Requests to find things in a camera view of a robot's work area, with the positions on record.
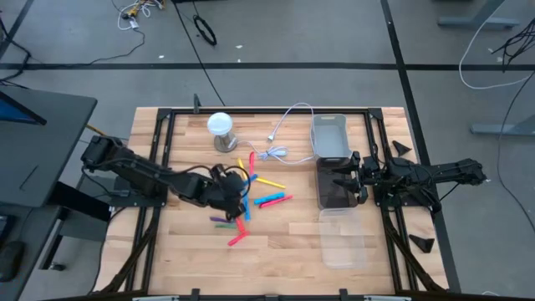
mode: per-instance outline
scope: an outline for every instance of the transparent plastic box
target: transparent plastic box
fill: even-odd
[[[323,209],[318,224],[327,267],[366,268],[364,234],[356,208]]]

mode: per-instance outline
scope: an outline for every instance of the white cable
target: white cable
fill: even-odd
[[[529,79],[529,76],[527,76],[527,77],[525,77],[523,79],[519,79],[519,80],[511,82],[511,83],[494,84],[494,85],[490,85],[490,86],[487,86],[487,87],[476,87],[476,86],[472,86],[472,85],[468,84],[465,81],[465,79],[462,77],[462,70],[461,70],[462,62],[465,60],[466,55],[470,51],[471,45],[474,43],[474,40],[476,39],[476,37],[479,34],[479,32],[482,30],[483,26],[485,26],[485,24],[487,24],[488,20],[490,18],[492,18],[492,16],[494,16],[494,14],[498,11],[498,9],[500,9],[502,7],[502,5],[503,5],[503,3],[500,4],[500,6],[497,7],[496,10],[493,13],[491,13],[491,15],[487,18],[487,20],[485,20],[485,22],[483,22],[483,24],[477,29],[476,34],[474,34],[474,37],[471,39],[470,43],[468,44],[468,47],[466,48],[465,53],[462,55],[461,62],[459,62],[459,75],[461,76],[461,81],[466,87],[468,87],[470,89],[492,89],[492,88],[498,88],[498,87],[505,87],[505,86],[508,86],[508,85],[518,84],[518,83],[523,82],[524,80]]]
[[[239,141],[238,144],[239,143],[247,143],[247,144],[249,144],[254,149],[254,151],[257,152],[258,158],[260,158],[263,161],[267,160],[269,157],[273,157],[273,158],[281,161],[284,164],[295,165],[295,164],[299,164],[299,163],[302,163],[302,162],[305,162],[305,161],[313,159],[316,156],[316,150],[314,148],[314,143],[313,143],[313,139],[312,139],[312,133],[313,133],[313,127],[314,127],[314,109],[313,109],[313,107],[311,105],[309,105],[307,103],[297,103],[295,105],[292,105],[286,111],[286,113],[284,113],[283,117],[277,123],[277,125],[275,126],[275,129],[273,130],[271,135],[267,137],[267,139],[270,140],[271,142],[273,142],[275,140],[275,134],[277,134],[278,127],[281,125],[281,123],[283,122],[284,118],[286,118],[286,115],[289,113],[289,111],[291,109],[295,108],[296,106],[300,106],[300,105],[308,106],[310,108],[310,113],[312,114],[312,118],[311,118],[311,122],[310,122],[310,145],[312,146],[313,154],[310,157],[303,158],[303,159],[301,159],[299,161],[288,162],[288,161],[285,161],[285,160],[281,159],[281,156],[285,156],[289,152],[289,149],[286,146],[272,146],[272,147],[269,148],[269,150],[261,152],[261,151],[258,151],[257,148],[254,147],[254,145],[250,141]]]
[[[498,297],[500,297],[499,294],[494,293],[494,292],[491,292],[491,291],[485,291],[485,292],[483,292],[482,294],[484,294],[484,295],[488,295],[488,294],[490,294],[490,295],[494,295],[494,296],[498,296]]]
[[[132,29],[131,25],[129,27],[127,27],[127,28],[122,28],[120,26],[120,20],[122,19],[123,13],[127,8],[131,8],[131,7],[135,6],[135,5],[137,5],[139,2],[140,2],[140,0],[136,0],[131,5],[128,5],[128,6],[124,7],[124,8],[122,8],[122,9],[120,9],[119,16],[117,17],[117,28],[118,29],[120,29],[120,30]],[[145,17],[149,18],[150,17],[150,9],[149,9],[149,7],[154,7],[154,6],[156,6],[156,5],[155,4],[150,4],[148,2],[147,3],[143,3],[143,5],[141,5],[141,7],[140,7],[140,10],[145,15]]]

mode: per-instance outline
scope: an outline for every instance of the black cord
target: black cord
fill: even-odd
[[[181,20],[182,27],[184,28],[184,31],[186,32],[187,38],[190,40],[190,44],[191,44],[191,47],[193,48],[193,52],[195,53],[195,56],[197,56],[197,60],[199,61],[199,64],[201,65],[202,71],[204,71],[204,74],[206,75],[206,78],[208,79],[208,82],[210,82],[211,88],[216,93],[217,98],[222,103],[222,105],[223,106],[227,106],[227,105],[225,105],[225,102],[223,101],[223,99],[219,95],[219,92],[217,92],[216,86],[214,85],[214,83],[212,83],[210,75],[208,75],[208,72],[206,71],[206,68],[205,68],[204,64],[202,63],[201,56],[199,56],[199,53],[197,52],[197,48],[195,47],[195,44],[193,43],[193,40],[191,39],[190,32],[187,31],[187,27],[184,24],[184,20],[182,19],[181,12],[178,10],[178,7],[176,6],[176,4],[174,4],[174,6],[175,6],[176,13],[178,13],[178,18]]]
[[[511,48],[513,45],[517,43],[521,43],[522,45],[516,49],[513,53],[509,52],[509,48]],[[500,48],[496,49],[492,52],[492,54],[495,54],[496,52],[502,51],[502,72],[507,71],[507,68],[511,64],[511,62],[521,54],[528,51],[531,47],[535,46],[535,18],[532,19],[532,21],[518,34],[513,36],[512,38],[509,38]]]
[[[108,58],[100,58],[100,59],[94,59],[92,60],[91,62],[89,63],[77,63],[77,64],[50,64],[48,67],[51,68],[51,69],[55,69],[55,68],[70,68],[70,67],[83,67],[83,66],[90,66],[94,63],[97,63],[97,62],[101,62],[101,61],[106,61],[106,60],[111,60],[111,59],[118,59],[118,58],[124,58],[124,57],[127,57],[129,55],[131,55],[132,53],[134,53],[134,51],[136,49],[138,49],[139,47],[145,45],[145,34],[143,32],[141,32],[139,29],[137,28],[134,28],[132,29],[134,32],[140,34],[142,36],[142,39],[141,39],[141,42],[139,44],[137,44],[135,47],[133,47],[128,53],[126,54],[119,54],[119,55],[114,55],[114,56],[111,56],[111,57],[108,57]]]
[[[247,190],[246,190],[245,193],[242,195],[242,198],[243,198],[243,197],[245,197],[245,196],[249,193],[249,191],[251,190],[251,177],[249,176],[249,173],[248,173],[245,169],[241,168],[240,166],[229,166],[229,167],[227,167],[227,168],[225,169],[225,172],[227,172],[227,171],[229,171],[229,170],[231,170],[231,169],[234,169],[234,168],[235,168],[235,169],[239,169],[240,171],[243,171],[243,172],[245,173],[245,176],[247,177],[247,183],[248,183],[249,185],[247,185]]]
[[[496,160],[496,166],[497,166],[497,173],[498,173],[498,180],[500,181],[500,184],[502,184],[502,187],[503,189],[505,189],[509,195],[511,195],[512,199],[515,200],[515,202],[520,206],[520,208],[522,209],[522,212],[524,213],[524,215],[526,216],[527,220],[529,221],[529,224],[532,226],[532,229],[533,231],[535,232],[535,225],[533,225],[533,221],[531,219],[531,217],[529,217],[529,214],[527,214],[527,210],[526,208],[524,207],[524,205],[518,200],[518,198],[512,193],[511,190],[509,190],[509,188],[507,188],[507,186],[505,185],[505,183],[503,182],[503,179],[502,179],[502,174],[500,172],[500,155],[502,153],[502,135],[503,135],[503,128],[505,127],[505,123],[507,121],[507,117],[509,117],[509,113],[511,113],[511,109],[512,109],[512,106],[515,104],[515,101],[517,101],[517,97],[520,95],[520,92],[522,92],[522,90],[524,89],[524,87],[526,86],[527,82],[533,77],[533,75],[535,74],[535,71],[533,71],[531,73],[531,75],[529,75],[529,77],[524,81],[524,83],[522,84],[522,87],[520,87],[520,89],[518,89],[517,93],[515,94],[515,96],[512,98],[511,100],[511,104],[509,104],[509,107],[507,108],[507,113],[505,114],[505,116],[503,117],[503,122],[502,122],[502,128],[500,129],[500,135],[498,136],[498,147],[497,147],[497,160]]]
[[[453,186],[453,188],[451,188],[444,196],[441,197],[440,200],[438,200],[439,202],[441,202],[442,200],[444,200],[446,198],[446,196],[448,196],[450,193],[452,193],[461,183],[457,183],[455,186]]]
[[[104,185],[98,183],[96,180],[94,180],[93,178],[91,178],[91,177],[87,174],[87,172],[85,171],[85,169],[84,169],[83,166],[82,166],[82,168],[81,168],[81,171],[82,171],[82,173],[87,177],[88,180],[92,181],[94,184],[96,184],[97,186],[99,186],[100,188],[102,188],[102,190],[104,190],[104,191],[106,192],[106,195],[107,195],[107,196],[111,196],[111,192],[110,192],[108,189],[106,189],[106,187],[104,187]]]
[[[119,213],[121,213],[124,209],[126,209],[126,207],[122,207],[120,208],[119,210],[117,210],[111,217],[110,217],[110,220],[108,221],[108,226],[106,226],[106,233],[108,233],[108,229],[110,228],[110,224],[111,222],[113,221],[114,217],[117,217],[119,215]],[[86,295],[90,295],[91,293],[93,293],[93,290],[94,290],[94,287],[97,286],[97,279],[99,278],[99,274],[100,274],[100,268],[102,267],[102,264],[100,263],[102,261],[102,253],[104,251],[104,245],[105,245],[106,241],[104,240],[102,242],[102,245],[100,246],[100,251],[99,251],[99,268],[97,269],[97,274],[96,276],[94,277],[94,282],[93,282],[93,286],[91,287],[90,291],[88,291],[86,293]]]
[[[28,221],[28,218],[30,217],[32,212],[33,212],[33,208],[30,208],[28,210],[28,213],[26,213],[26,217],[23,219],[23,225],[20,227],[20,230],[18,231],[18,236],[16,240],[20,241],[20,239],[23,237],[24,228],[26,227],[26,222]]]
[[[9,35],[8,30],[6,29],[6,26],[3,23],[2,18],[0,18],[0,27],[1,27],[1,30],[4,32],[4,35],[6,36],[6,38],[5,38],[6,41],[8,41],[9,43],[15,45],[16,47],[18,47],[19,49],[24,51],[24,53],[26,54],[24,56],[24,61],[21,64],[21,67],[14,74],[8,75],[5,78],[0,79],[0,82],[2,82],[2,83],[3,82],[8,82],[9,84],[17,85],[17,84],[9,82],[9,80],[18,77],[20,74],[22,74],[24,72],[24,70],[26,69],[26,66],[28,65],[28,61],[30,60],[30,58],[32,58],[32,54],[25,47],[21,46],[19,43],[15,42],[13,40],[13,38]]]

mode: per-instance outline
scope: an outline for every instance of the concrete floor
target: concrete floor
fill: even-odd
[[[484,1],[453,2],[390,0],[390,9],[406,64],[457,64],[473,30],[436,26],[441,15],[469,15]],[[115,0],[118,6],[130,1]],[[8,29],[24,2],[3,0],[0,10]],[[215,48],[195,36],[194,43],[207,63],[345,62],[393,64],[395,57],[379,0],[225,0],[199,2],[201,16],[214,28]],[[188,16],[192,5],[179,9]],[[498,17],[515,17],[526,24],[535,13],[532,1],[508,1]],[[196,63],[175,9],[152,10],[139,17],[145,45],[131,56],[109,61],[123,64]],[[128,52],[140,41],[131,31],[117,29],[117,12],[110,0],[36,0],[18,29],[15,40],[42,62],[83,63]],[[481,33],[466,64],[497,64],[489,48],[497,48],[517,32]],[[23,54],[10,46],[0,63],[18,63]],[[518,64],[535,63],[533,52]],[[0,76],[11,71],[0,70]],[[369,69],[212,69],[211,79],[227,105],[404,106],[405,96],[396,70]],[[525,72],[465,72],[471,84],[496,84],[526,76]],[[410,87],[432,163],[471,157],[485,166],[492,179],[479,187],[459,187],[443,203],[456,269],[465,293],[492,292],[535,297],[531,231],[518,205],[497,181],[497,139],[470,134],[472,122],[501,122],[518,86],[471,90],[456,71],[409,71]],[[197,93],[203,105],[219,105],[206,76],[199,69],[98,69],[27,71],[15,80],[32,89],[80,94],[99,100],[91,124],[110,135],[128,137],[138,106],[191,105]],[[517,101],[510,121],[535,112],[529,84]],[[90,133],[84,133],[87,140]],[[502,141],[502,176],[525,207],[533,210],[535,144],[529,138]],[[79,144],[62,180],[79,180]],[[450,187],[439,186],[444,193]],[[93,283],[99,244],[68,242],[58,260],[71,268],[60,276],[34,275],[24,300],[86,293]],[[83,250],[84,256],[72,256]],[[46,288],[39,281],[47,278]],[[69,291],[56,288],[69,287]]]

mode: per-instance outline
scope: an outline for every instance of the colorful marker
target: colorful marker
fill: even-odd
[[[236,238],[233,238],[230,242],[227,243],[229,247],[232,247],[236,242],[241,241],[245,236],[249,235],[249,232],[245,231],[242,234],[238,235]]]
[[[245,174],[245,168],[243,167],[242,159],[237,158],[237,165],[240,166],[241,168],[243,168],[242,176],[243,176],[243,179],[246,180],[247,179],[247,175]]]
[[[217,224],[216,227],[222,227],[226,229],[236,229],[236,224]]]
[[[255,205],[260,205],[260,204],[262,204],[264,202],[270,202],[270,201],[276,200],[276,199],[281,198],[281,197],[284,197],[284,192],[278,192],[278,193],[274,193],[274,194],[269,195],[269,196],[264,196],[264,197],[258,198],[256,200],[254,200],[254,204]]]
[[[237,225],[237,229],[240,231],[240,233],[244,233],[245,232],[245,227],[243,226],[243,222],[240,218],[237,218],[236,219],[236,225]]]
[[[220,217],[210,217],[210,220],[212,222],[226,222],[226,223],[232,223],[232,222],[229,222],[227,219],[225,218],[220,218]]]
[[[254,174],[254,151],[249,154],[249,175]]]
[[[251,221],[251,213],[249,211],[249,195],[246,194],[243,199],[243,206],[245,207],[245,222]]]
[[[280,198],[280,199],[277,199],[277,200],[273,200],[273,201],[270,201],[270,202],[265,202],[265,203],[262,203],[260,204],[260,207],[261,208],[265,208],[265,207],[269,207],[271,205],[275,205],[275,204],[278,204],[279,202],[284,202],[286,200],[289,200],[291,199],[293,196],[285,196],[283,198]]]
[[[268,184],[268,185],[271,185],[271,186],[275,186],[275,187],[278,187],[278,188],[286,188],[285,185],[282,185],[282,184],[277,184],[275,182],[272,182],[272,181],[268,181],[264,178],[261,178],[260,176],[257,178],[257,181],[261,182],[261,183],[264,183],[264,184]]]
[[[249,180],[250,180],[250,181],[255,181],[257,178],[258,178],[258,175],[257,175],[257,174],[254,174],[254,175],[252,175],[252,176],[249,176]],[[243,185],[244,185],[244,186],[249,185],[249,183],[247,182],[247,177],[246,177],[246,180],[243,182]]]

